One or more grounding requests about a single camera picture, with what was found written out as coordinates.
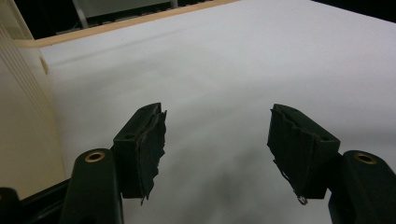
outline small metal ring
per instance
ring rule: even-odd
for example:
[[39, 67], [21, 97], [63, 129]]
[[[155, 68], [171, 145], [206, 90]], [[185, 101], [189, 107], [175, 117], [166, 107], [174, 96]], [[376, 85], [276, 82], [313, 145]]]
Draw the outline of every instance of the small metal ring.
[[361, 153], [361, 152], [355, 153], [355, 159], [369, 165], [376, 164], [376, 159], [373, 156], [370, 156], [369, 154], [366, 153]]
[[101, 151], [94, 151], [90, 153], [88, 156], [85, 157], [86, 162], [96, 162], [100, 161], [102, 158], [105, 157], [105, 153]]

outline white table surface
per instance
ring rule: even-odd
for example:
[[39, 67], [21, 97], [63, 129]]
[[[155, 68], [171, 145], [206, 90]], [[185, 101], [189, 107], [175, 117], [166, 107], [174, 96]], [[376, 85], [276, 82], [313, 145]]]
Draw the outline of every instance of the white table surface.
[[150, 199], [125, 223], [331, 223], [301, 206], [266, 146], [293, 106], [396, 170], [396, 24], [303, 0], [242, 0], [43, 48], [64, 166], [111, 147], [143, 105], [168, 110]]

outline round joint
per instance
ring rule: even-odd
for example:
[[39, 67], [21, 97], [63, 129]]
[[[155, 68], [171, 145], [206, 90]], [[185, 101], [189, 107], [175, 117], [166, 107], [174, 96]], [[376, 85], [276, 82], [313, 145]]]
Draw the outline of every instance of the round joint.
[[370, 165], [376, 164], [376, 159], [373, 156], [362, 152], [355, 153], [355, 159]]
[[85, 161], [86, 162], [96, 162], [96, 161], [100, 161], [104, 157], [105, 157], [104, 152], [94, 151], [85, 157]]

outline wooden strip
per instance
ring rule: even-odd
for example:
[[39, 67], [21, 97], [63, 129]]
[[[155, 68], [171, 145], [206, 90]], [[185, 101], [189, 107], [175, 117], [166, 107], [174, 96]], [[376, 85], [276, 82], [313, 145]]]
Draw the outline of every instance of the wooden strip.
[[110, 24], [96, 26], [96, 27], [92, 27], [89, 29], [79, 30], [79, 31], [75, 31], [75, 32], [71, 32], [71, 33], [67, 33], [67, 34], [63, 34], [63, 35], [55, 35], [55, 36], [51, 36], [51, 37], [47, 37], [47, 38], [37, 39], [35, 41], [16, 40], [16, 44], [22, 48], [43, 48], [46, 46], [60, 44], [60, 43], [66, 42], [66, 41], [79, 39], [79, 38], [90, 36], [90, 35], [97, 35], [97, 34], [101, 34], [104, 32], [113, 31], [113, 30], [117, 30], [120, 28], [141, 24], [141, 23], [148, 22], [148, 21], [156, 21], [159, 19], [167, 18], [167, 17], [172, 17], [172, 16], [176, 16], [176, 15], [180, 15], [180, 14], [184, 14], [184, 13], [188, 13], [188, 12], [193, 12], [193, 11], [204, 9], [204, 8], [225, 5], [225, 4], [229, 4], [229, 3], [237, 2], [237, 1], [239, 1], [239, 0], [213, 0], [213, 1], [209, 1], [209, 2], [203, 2], [200, 4], [188, 6], [188, 7], [179, 7], [179, 8], [175, 8], [175, 9], [168, 10], [168, 11], [163, 11], [163, 12], [159, 12], [159, 13], [150, 14], [147, 16], [133, 18], [133, 19], [126, 20], [126, 21], [113, 22]]

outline wooden edge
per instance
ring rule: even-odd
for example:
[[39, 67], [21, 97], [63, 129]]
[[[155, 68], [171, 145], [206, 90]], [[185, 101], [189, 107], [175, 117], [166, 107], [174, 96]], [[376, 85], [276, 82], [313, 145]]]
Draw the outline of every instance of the wooden edge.
[[101, 26], [92, 27], [89, 29], [79, 30], [63, 35], [55, 35], [47, 38], [37, 39], [37, 40], [15, 40], [15, 43], [18, 47], [21, 48], [44, 48], [47, 46], [60, 44], [66, 41], [79, 39], [82, 37], [90, 36], [90, 35], [97, 35], [108, 31], [117, 30], [120, 28], [137, 25], [140, 23], [148, 22], [148, 21], [156, 21], [159, 19], [172, 17], [180, 14], [184, 14], [187, 12], [193, 12], [196, 10], [209, 8], [209, 7], [216, 7], [220, 5], [225, 5], [233, 2], [237, 2], [239, 0], [213, 0], [209, 2], [203, 2], [200, 4], [188, 6], [188, 7], [179, 7], [175, 9], [171, 9], [168, 11], [163, 11], [159, 13], [149, 14], [147, 16], [137, 17], [133, 19], [129, 19], [126, 21], [117, 21], [110, 24], [105, 24]]

